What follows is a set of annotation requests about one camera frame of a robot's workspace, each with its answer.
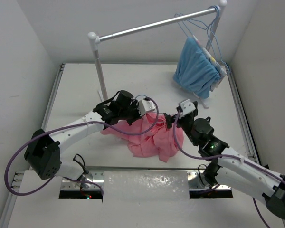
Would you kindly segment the pink t shirt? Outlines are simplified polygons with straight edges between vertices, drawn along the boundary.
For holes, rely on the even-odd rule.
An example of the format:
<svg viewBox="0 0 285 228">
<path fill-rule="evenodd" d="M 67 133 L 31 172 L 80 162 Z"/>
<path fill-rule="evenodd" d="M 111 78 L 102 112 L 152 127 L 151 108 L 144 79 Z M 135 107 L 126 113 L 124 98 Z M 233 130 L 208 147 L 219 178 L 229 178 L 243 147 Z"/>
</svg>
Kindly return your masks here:
<svg viewBox="0 0 285 228">
<path fill-rule="evenodd" d="M 156 113 L 146 114 L 142 119 L 129 125 L 125 120 L 119 121 L 115 128 L 128 133 L 141 133 L 151 127 L 156 119 Z M 180 146 L 184 143 L 184 132 L 181 128 L 176 129 L 176 139 L 173 137 L 173 130 L 167 128 L 163 114 L 158 116 L 157 123 L 150 131 L 141 135 L 127 135 L 112 128 L 101 131 L 102 135 L 112 134 L 118 138 L 128 141 L 128 149 L 134 157 L 148 158 L 158 156 L 162 162 L 175 156 Z"/>
</svg>

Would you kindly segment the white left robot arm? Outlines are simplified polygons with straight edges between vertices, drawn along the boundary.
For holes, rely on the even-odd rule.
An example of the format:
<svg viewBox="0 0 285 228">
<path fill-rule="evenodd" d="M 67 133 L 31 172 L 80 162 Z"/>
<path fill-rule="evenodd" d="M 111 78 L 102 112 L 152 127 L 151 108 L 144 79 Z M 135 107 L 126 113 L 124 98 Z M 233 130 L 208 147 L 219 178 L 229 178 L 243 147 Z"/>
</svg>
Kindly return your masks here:
<svg viewBox="0 0 285 228">
<path fill-rule="evenodd" d="M 84 169 L 75 161 L 62 161 L 62 153 L 87 136 L 102 131 L 106 125 L 115 125 L 120 120 L 132 124 L 149 110 L 154 110 L 153 104 L 138 101 L 131 93 L 121 90 L 56 133 L 46 134 L 43 129 L 34 132 L 36 140 L 28 145 L 24 159 L 43 180 L 54 176 L 78 179 Z"/>
</svg>

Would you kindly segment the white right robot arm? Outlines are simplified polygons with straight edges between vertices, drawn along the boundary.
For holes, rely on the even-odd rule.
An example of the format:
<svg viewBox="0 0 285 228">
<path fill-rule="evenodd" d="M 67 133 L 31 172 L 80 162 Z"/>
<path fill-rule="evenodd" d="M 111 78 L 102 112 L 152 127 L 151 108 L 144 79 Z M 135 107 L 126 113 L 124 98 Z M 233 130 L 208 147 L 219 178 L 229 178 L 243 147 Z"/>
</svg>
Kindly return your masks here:
<svg viewBox="0 0 285 228">
<path fill-rule="evenodd" d="M 167 127 L 181 128 L 193 146 L 198 160 L 208 161 L 204 180 L 210 186 L 227 185 L 263 203 L 275 216 L 285 220 L 285 174 L 267 169 L 239 154 L 214 135 L 210 117 L 197 118 L 197 102 L 179 103 L 177 114 L 164 114 Z"/>
</svg>

